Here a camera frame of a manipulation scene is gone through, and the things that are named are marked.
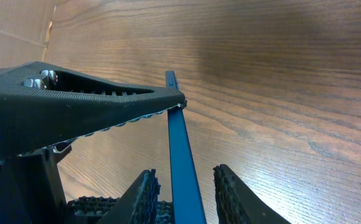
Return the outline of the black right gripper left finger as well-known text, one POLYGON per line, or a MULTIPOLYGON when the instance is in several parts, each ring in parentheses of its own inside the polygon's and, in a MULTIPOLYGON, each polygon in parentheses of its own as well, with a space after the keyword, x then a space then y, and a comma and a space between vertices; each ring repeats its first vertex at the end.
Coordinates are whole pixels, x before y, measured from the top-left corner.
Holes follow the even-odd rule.
POLYGON ((98 224, 155 223, 160 185, 156 170, 144 170, 98 224))

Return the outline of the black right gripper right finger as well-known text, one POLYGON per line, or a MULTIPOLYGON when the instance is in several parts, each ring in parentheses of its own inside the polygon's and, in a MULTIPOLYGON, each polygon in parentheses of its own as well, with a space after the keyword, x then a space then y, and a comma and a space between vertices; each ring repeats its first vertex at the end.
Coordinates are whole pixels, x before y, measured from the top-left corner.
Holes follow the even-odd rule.
POLYGON ((219 223, 289 224, 267 206, 226 164, 213 168, 219 223))

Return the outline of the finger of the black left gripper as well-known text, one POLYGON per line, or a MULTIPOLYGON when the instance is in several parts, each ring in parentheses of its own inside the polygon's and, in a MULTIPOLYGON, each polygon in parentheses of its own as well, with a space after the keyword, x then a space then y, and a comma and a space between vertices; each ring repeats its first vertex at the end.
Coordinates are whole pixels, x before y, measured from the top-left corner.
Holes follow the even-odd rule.
POLYGON ((44 62, 0 68, 0 160, 182 106, 173 88, 116 83, 44 62))
MULTIPOLYGON (((118 198, 79 197, 67 203, 67 223, 93 224, 106 215, 118 198)), ((157 203, 156 223, 172 223, 172 203, 157 203)))

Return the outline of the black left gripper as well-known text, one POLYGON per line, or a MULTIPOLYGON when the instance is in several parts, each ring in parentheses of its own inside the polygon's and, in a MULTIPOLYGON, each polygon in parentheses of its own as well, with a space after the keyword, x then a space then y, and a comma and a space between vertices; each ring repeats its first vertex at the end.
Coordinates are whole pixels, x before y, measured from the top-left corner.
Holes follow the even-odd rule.
POLYGON ((0 160, 0 223, 64 223, 66 199, 57 164, 70 143, 0 160))

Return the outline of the blue Galaxy smartphone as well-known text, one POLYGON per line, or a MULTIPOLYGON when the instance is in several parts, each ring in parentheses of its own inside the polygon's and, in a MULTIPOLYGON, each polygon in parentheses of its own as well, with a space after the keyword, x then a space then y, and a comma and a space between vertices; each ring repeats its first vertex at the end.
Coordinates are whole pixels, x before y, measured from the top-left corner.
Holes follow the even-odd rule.
POLYGON ((175 224, 205 223, 204 206, 180 106, 167 111, 175 224))

